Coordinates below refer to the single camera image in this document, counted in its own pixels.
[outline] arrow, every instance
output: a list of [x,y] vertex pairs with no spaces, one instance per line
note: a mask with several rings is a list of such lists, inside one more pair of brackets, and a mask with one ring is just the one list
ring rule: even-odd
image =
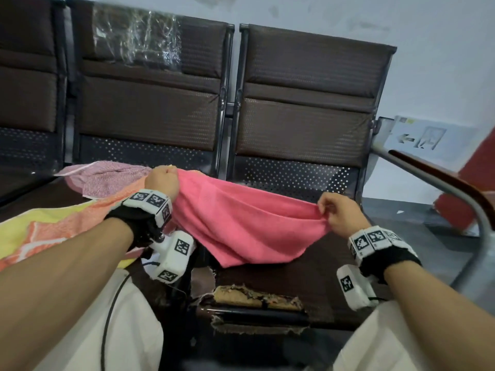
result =
[[402,134],[400,137],[398,137],[397,139],[399,140],[399,143],[405,143],[405,142],[414,142],[415,139],[414,138],[408,138],[409,134]]

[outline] gray floor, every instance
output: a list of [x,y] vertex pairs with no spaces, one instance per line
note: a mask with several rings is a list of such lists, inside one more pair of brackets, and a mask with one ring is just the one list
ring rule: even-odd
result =
[[[429,206],[386,200],[363,200],[376,224],[394,230],[418,253],[424,267],[450,283],[478,248],[477,238],[462,237],[432,212]],[[495,284],[483,306],[495,314]],[[313,330],[301,335],[222,335],[204,327],[195,338],[195,349],[180,367],[186,370],[327,369],[351,332]]]

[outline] chair armrest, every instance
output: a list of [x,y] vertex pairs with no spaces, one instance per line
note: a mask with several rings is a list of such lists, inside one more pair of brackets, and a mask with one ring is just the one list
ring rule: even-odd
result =
[[481,246],[462,268],[451,286],[476,301],[495,280],[495,208],[493,194],[483,193],[457,174],[409,154],[372,145],[372,153],[404,169],[424,182],[456,196],[474,211],[480,229]]

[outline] fist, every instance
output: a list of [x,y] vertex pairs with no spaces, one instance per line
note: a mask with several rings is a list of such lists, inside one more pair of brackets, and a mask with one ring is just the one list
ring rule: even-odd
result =
[[170,200],[175,201],[179,195],[179,177],[177,176],[177,167],[173,165],[161,165],[151,171],[145,179],[145,188],[158,190],[168,195]]
[[343,238],[371,226],[359,205],[344,195],[324,192],[318,200],[318,208],[322,215],[328,214],[328,224]]

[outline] white wall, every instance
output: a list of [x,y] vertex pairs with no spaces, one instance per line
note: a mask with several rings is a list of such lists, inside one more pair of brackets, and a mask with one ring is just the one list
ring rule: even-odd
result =
[[[378,115],[471,125],[460,168],[495,125],[495,0],[96,0],[396,45]],[[232,86],[238,62],[234,41]],[[436,189],[380,160],[364,196],[432,203]]]

